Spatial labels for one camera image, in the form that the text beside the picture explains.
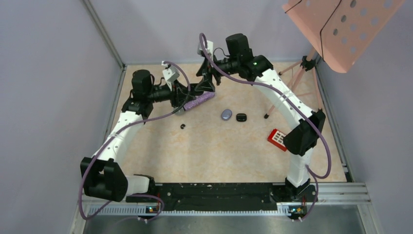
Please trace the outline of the lavender earbud charging case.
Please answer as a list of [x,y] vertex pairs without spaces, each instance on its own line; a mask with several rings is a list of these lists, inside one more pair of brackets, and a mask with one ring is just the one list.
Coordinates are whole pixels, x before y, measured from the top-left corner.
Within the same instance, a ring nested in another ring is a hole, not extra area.
[[221,119],[224,121],[228,121],[232,117],[232,111],[230,109],[225,109],[221,113]]

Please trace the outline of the black earbud case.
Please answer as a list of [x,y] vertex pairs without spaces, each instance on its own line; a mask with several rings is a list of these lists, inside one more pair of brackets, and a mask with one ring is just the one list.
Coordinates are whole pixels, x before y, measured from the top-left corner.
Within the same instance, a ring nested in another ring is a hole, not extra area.
[[199,96],[199,95],[202,95],[204,93],[202,90],[197,88],[197,86],[198,86],[197,83],[191,83],[190,86],[191,86],[190,92],[191,92],[192,95]]
[[246,121],[247,121],[247,114],[245,114],[245,113],[238,113],[238,114],[236,115],[236,120],[237,120],[238,122],[246,122]]

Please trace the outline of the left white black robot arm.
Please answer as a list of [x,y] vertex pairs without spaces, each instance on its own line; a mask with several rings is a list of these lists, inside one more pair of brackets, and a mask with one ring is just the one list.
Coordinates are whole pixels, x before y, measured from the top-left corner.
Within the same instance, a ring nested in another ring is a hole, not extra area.
[[141,69],[132,75],[132,89],[119,119],[104,145],[93,157],[83,158],[80,169],[85,178],[83,194],[119,202],[132,194],[144,201],[156,196],[154,179],[148,175],[126,176],[120,165],[137,132],[151,121],[149,117],[156,102],[170,101],[175,110],[203,94],[196,83],[184,86],[177,78],[179,72],[170,67],[163,70],[165,84],[155,84],[150,71]]

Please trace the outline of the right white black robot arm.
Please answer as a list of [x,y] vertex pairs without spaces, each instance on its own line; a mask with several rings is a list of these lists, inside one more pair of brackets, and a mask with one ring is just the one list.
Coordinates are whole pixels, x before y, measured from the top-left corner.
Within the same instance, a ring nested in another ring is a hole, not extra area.
[[283,115],[291,128],[282,139],[290,152],[285,193],[290,200],[298,201],[305,195],[305,189],[310,184],[307,166],[321,136],[326,116],[322,110],[314,111],[302,103],[281,80],[265,56],[253,55],[244,34],[227,37],[226,44],[229,56],[217,60],[213,55],[213,43],[200,33],[198,53],[205,60],[199,71],[205,79],[215,78],[217,84],[221,83],[222,76],[235,80],[232,74],[237,74],[240,77],[239,83],[256,87]]

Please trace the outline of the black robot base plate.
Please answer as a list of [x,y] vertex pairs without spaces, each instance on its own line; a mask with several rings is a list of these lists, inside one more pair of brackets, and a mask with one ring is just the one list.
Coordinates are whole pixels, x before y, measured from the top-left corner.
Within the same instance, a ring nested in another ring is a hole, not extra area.
[[126,196],[126,202],[164,204],[163,212],[247,212],[274,211],[282,202],[309,205],[316,200],[315,186],[293,194],[284,183],[163,183],[148,197]]

